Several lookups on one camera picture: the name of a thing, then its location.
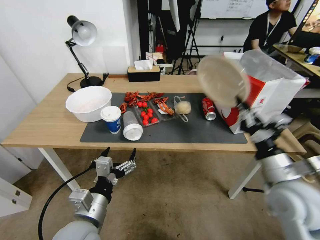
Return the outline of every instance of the lamp base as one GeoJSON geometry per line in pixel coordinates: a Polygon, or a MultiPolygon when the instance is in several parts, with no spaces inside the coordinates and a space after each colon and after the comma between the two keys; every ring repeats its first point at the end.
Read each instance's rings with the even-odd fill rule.
{"type": "Polygon", "coordinates": [[[99,77],[89,77],[89,84],[86,79],[81,80],[80,82],[80,87],[89,87],[89,86],[101,86],[102,85],[102,80],[99,77]]]}

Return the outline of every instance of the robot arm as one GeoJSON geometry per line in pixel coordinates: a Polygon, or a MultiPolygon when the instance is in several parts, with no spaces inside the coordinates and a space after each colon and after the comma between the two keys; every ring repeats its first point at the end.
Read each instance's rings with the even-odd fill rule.
{"type": "Polygon", "coordinates": [[[53,240],[100,240],[99,233],[106,217],[107,205],[111,201],[113,186],[118,178],[124,177],[136,168],[136,149],[128,161],[117,164],[107,157],[110,148],[102,152],[95,161],[96,185],[89,190],[75,189],[69,196],[75,205],[77,221],[60,229],[53,240]]]}
{"type": "Polygon", "coordinates": [[[279,218],[288,240],[320,239],[320,192],[300,181],[306,174],[320,171],[320,156],[293,162],[274,140],[290,123],[280,115],[263,123],[246,104],[238,105],[241,128],[250,133],[262,163],[265,198],[269,212],[279,218]]]}

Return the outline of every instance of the concrete floor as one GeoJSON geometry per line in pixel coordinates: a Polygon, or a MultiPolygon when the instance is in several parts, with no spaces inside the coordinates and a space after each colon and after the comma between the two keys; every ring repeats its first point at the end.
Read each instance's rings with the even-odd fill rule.
{"type": "MultiPolygon", "coordinates": [[[[57,149],[75,175],[99,156],[98,150],[57,149]]],[[[110,151],[114,162],[129,151],[110,151]]],[[[241,192],[234,200],[227,191],[251,160],[250,154],[137,152],[136,170],[118,181],[101,231],[101,239],[283,239],[277,219],[268,216],[261,193],[241,192]]],[[[78,178],[82,188],[93,186],[96,173],[78,178]]],[[[44,160],[15,185],[33,196],[28,211],[0,218],[1,239],[38,239],[40,212],[61,184],[44,160]]],[[[254,177],[249,187],[260,187],[254,177]]],[[[63,188],[50,203],[43,225],[44,239],[73,220],[63,188]]]]}

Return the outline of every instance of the white bowl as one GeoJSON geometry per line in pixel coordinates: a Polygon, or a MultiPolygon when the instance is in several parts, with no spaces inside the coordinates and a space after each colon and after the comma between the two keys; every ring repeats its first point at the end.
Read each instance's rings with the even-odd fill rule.
{"type": "Polygon", "coordinates": [[[82,122],[95,122],[101,119],[101,109],[111,106],[111,91],[100,86],[79,89],[66,101],[66,109],[82,122]]]}

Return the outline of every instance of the red can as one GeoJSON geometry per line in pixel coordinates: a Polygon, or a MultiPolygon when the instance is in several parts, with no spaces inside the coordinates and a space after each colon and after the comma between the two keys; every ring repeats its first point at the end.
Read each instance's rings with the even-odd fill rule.
{"type": "Polygon", "coordinates": [[[216,118],[216,113],[214,112],[214,104],[209,98],[202,99],[202,108],[204,112],[204,117],[212,121],[216,118]]]}

